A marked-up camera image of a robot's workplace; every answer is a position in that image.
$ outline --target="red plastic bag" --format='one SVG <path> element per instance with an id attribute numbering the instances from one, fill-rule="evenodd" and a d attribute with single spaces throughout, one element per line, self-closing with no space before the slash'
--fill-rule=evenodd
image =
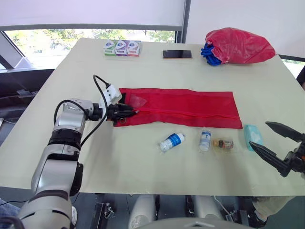
<path id="1" fill-rule="evenodd" d="M 266 38 L 235 28 L 213 30 L 205 41 L 213 44 L 212 53 L 222 63 L 258 63 L 275 56 Z"/>
<path id="2" fill-rule="evenodd" d="M 120 91 L 125 94 L 124 103 L 135 107 L 139 113 L 117 126 L 159 121 L 187 126 L 243 128 L 232 92 L 156 88 L 120 88 Z"/>

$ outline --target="phone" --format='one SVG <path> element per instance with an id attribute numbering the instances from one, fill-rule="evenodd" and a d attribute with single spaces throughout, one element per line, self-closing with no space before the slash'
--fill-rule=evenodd
<path id="1" fill-rule="evenodd" d="M 163 50 L 164 59 L 192 59 L 190 50 Z"/>

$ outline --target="white table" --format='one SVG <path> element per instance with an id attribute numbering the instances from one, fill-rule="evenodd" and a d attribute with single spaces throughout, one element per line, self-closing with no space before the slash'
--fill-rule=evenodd
<path id="1" fill-rule="evenodd" d="M 305 131 L 305 92 L 278 56 L 263 63 L 209 66 L 201 45 L 144 42 L 141 57 L 105 57 L 105 41 L 80 39 L 52 73 L 0 147 L 0 186 L 30 188 L 32 174 L 53 129 L 53 113 L 64 99 L 98 102 L 92 75 L 116 87 L 233 91 L 243 124 L 257 125 L 265 146 L 284 158 L 297 143 L 273 132 L 265 121 Z M 193 60 L 163 60 L 162 49 L 191 50 Z M 84 135 L 97 123 L 88 122 Z M 243 130 L 211 128 L 231 136 L 235 150 L 222 156 L 198 152 L 201 128 L 153 123 L 112 127 L 104 123 L 86 142 L 82 192 L 188 195 L 305 195 L 299 173 L 283 178 L 246 148 Z M 163 154 L 157 143 L 173 132 L 186 141 Z"/>

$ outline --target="plastic bottle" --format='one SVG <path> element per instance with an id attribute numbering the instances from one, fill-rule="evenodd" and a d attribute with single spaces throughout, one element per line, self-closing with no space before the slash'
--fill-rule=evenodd
<path id="1" fill-rule="evenodd" d="M 170 135 L 165 141 L 159 143 L 159 147 L 162 152 L 166 152 L 167 150 L 173 148 L 174 146 L 179 145 L 181 142 L 185 141 L 185 135 L 182 133 Z"/>
<path id="2" fill-rule="evenodd" d="M 201 151 L 208 151 L 211 144 L 211 131 L 204 128 L 201 132 L 199 148 Z"/>

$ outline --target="bottle label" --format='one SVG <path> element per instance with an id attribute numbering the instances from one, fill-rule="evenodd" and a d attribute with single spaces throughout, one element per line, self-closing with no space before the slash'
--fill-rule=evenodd
<path id="1" fill-rule="evenodd" d="M 170 135 L 168 139 L 172 142 L 173 147 L 181 143 L 181 139 L 177 134 Z"/>
<path id="2" fill-rule="evenodd" d="M 202 131 L 201 132 L 201 139 L 210 140 L 211 139 L 211 132 L 209 132 L 209 131 Z"/>

